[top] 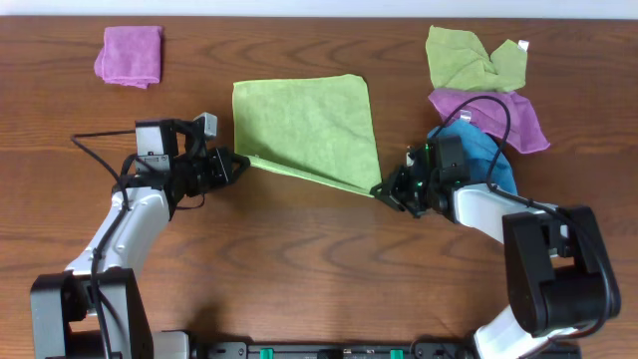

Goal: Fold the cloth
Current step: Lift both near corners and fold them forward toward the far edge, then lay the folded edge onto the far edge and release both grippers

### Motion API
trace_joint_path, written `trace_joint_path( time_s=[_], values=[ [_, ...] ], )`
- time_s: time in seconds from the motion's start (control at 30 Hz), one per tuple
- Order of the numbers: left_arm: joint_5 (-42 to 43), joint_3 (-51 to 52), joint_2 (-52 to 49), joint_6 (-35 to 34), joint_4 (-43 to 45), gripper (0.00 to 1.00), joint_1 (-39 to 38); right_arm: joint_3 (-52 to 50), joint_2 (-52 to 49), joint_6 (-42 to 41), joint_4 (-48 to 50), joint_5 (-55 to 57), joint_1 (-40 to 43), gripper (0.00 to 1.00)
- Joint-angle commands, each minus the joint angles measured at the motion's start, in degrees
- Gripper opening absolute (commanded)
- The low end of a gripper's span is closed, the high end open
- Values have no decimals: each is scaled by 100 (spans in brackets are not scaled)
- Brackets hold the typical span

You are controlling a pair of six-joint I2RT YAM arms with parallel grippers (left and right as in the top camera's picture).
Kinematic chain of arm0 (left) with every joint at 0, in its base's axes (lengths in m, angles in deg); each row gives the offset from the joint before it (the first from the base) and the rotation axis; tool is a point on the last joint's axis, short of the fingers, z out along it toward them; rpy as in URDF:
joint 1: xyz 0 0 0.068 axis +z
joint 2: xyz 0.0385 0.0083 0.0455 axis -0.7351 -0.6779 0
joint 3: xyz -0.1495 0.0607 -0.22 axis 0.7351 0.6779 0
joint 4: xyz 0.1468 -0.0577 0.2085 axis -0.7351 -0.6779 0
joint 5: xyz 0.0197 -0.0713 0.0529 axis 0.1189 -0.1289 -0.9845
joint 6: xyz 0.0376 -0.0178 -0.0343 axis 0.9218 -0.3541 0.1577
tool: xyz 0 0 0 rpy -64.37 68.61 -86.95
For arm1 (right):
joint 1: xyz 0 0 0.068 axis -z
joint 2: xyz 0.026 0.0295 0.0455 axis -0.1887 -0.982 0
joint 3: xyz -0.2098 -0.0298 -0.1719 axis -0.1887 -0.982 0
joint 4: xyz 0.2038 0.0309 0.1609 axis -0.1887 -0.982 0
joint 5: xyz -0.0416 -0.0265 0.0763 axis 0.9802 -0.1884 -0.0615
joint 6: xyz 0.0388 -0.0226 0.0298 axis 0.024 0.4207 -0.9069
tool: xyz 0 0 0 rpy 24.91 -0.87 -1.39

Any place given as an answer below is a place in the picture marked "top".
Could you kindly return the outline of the light green cloth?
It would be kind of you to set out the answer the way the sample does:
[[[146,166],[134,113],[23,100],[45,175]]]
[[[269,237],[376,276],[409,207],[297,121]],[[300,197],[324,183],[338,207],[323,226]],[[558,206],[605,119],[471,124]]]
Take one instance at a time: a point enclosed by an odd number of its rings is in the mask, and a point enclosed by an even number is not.
[[[382,181],[365,80],[236,82],[234,149],[253,167],[368,196]]]

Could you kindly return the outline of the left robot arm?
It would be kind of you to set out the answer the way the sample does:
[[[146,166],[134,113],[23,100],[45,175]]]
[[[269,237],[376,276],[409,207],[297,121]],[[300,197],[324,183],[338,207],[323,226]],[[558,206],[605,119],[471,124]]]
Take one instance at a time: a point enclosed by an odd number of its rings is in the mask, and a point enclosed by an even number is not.
[[[66,268],[42,274],[30,290],[38,358],[190,358],[184,331],[151,330],[137,278],[159,234],[186,197],[237,181],[248,158],[212,148],[217,117],[138,122],[137,149],[115,180],[109,212]]]

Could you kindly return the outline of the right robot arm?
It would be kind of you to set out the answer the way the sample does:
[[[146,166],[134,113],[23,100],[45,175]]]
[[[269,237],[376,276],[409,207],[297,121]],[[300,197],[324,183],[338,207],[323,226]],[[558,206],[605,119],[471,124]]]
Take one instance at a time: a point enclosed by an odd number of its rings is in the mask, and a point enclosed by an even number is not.
[[[430,138],[371,189],[419,218],[434,211],[504,247],[508,305],[479,328],[460,358],[534,358],[596,333],[621,308],[619,287],[592,209],[526,199],[473,181],[458,136]]]

